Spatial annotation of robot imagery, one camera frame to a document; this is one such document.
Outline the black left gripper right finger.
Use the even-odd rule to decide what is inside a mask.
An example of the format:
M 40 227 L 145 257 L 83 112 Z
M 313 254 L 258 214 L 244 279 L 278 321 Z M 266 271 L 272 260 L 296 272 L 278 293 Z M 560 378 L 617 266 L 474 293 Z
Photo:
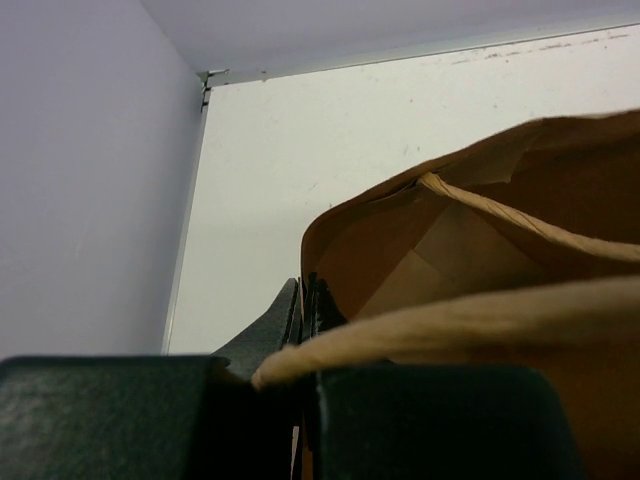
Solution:
M 559 398 L 538 371 L 388 361 L 307 383 L 306 479 L 581 479 Z

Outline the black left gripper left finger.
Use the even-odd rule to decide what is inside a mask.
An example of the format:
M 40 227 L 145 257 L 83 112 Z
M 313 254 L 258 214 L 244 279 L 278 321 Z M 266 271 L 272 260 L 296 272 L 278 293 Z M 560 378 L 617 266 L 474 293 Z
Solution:
M 1 364 L 5 479 L 287 479 L 293 410 L 250 384 L 300 330 L 299 285 L 211 354 Z

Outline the brown paper bag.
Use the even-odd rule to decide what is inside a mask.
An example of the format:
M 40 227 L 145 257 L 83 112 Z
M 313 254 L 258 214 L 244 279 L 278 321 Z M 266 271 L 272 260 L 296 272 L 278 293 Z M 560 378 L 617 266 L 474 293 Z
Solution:
M 301 243 L 343 326 L 264 389 L 392 360 L 516 363 L 557 389 L 588 475 L 639 475 L 639 114 L 533 120 L 328 210 Z

